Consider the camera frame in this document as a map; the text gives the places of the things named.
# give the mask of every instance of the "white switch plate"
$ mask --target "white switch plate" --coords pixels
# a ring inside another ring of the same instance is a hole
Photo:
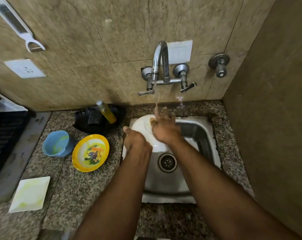
[[[187,63],[191,58],[192,51],[192,40],[181,41],[181,42],[169,42],[169,64],[181,64]]]
[[[4,62],[21,78],[45,77],[46,75],[30,59],[9,60]]]

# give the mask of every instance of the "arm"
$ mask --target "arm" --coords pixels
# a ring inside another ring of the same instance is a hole
[[[174,116],[156,112],[151,123],[154,136],[177,158],[204,219],[220,239],[301,239],[185,141]]]
[[[125,160],[86,213],[73,240],[134,238],[152,146],[141,133],[124,130]]]

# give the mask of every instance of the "drain strainer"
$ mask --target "drain strainer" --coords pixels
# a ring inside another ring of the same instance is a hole
[[[177,160],[171,153],[164,153],[159,157],[158,166],[162,172],[171,173],[177,168]]]

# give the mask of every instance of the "forearm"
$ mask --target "forearm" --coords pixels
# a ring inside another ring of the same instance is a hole
[[[169,146],[201,213],[219,238],[297,237],[184,139]]]
[[[132,148],[109,185],[88,210],[74,240],[130,239],[139,219],[150,152]]]

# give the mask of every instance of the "blue plastic cup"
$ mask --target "blue plastic cup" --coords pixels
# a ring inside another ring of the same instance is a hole
[[[51,132],[42,145],[42,151],[50,157],[65,157],[69,155],[75,146],[75,141],[68,132],[58,130]]]

